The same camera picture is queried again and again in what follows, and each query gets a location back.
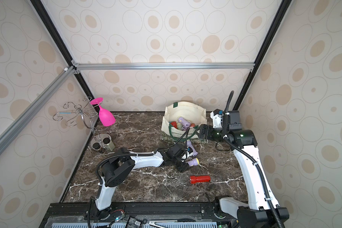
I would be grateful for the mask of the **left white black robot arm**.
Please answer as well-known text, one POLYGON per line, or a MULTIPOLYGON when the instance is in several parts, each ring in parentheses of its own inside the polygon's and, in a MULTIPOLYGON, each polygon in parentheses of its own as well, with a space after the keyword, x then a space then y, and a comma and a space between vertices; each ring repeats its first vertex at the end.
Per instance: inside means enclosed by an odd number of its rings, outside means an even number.
POLYGON ((131 171, 147 167, 174 166, 183 173, 190 169, 187 159, 194 155, 191 147, 176 143, 149 153, 131 152, 120 148, 114 155, 102 160, 96 168, 99 190, 95 199, 99 211, 109 208, 118 185, 123 183, 131 171))

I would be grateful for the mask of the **cream green tote bag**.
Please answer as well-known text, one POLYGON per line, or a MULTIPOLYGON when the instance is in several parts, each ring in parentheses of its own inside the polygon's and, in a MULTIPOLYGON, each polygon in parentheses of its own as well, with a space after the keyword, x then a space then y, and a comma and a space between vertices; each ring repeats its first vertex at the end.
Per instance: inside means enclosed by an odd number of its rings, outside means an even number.
POLYGON ((175 102, 165 108, 161 131, 175 141, 186 131, 188 140, 197 139, 202 124, 207 124, 205 108, 190 102, 175 102))

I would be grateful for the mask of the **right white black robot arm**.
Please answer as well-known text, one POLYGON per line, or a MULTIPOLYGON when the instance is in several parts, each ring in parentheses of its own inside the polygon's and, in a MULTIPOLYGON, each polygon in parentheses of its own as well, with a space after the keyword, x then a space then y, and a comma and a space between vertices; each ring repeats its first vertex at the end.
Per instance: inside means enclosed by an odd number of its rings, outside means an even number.
POLYGON ((232 197, 215 200, 217 215, 230 215, 241 228, 283 228, 289 219, 288 209, 274 196, 262 168, 254 133, 242 128, 238 111, 216 109, 211 112, 213 125, 203 124, 199 138, 226 142, 237 158, 248 193, 248 203, 232 197))

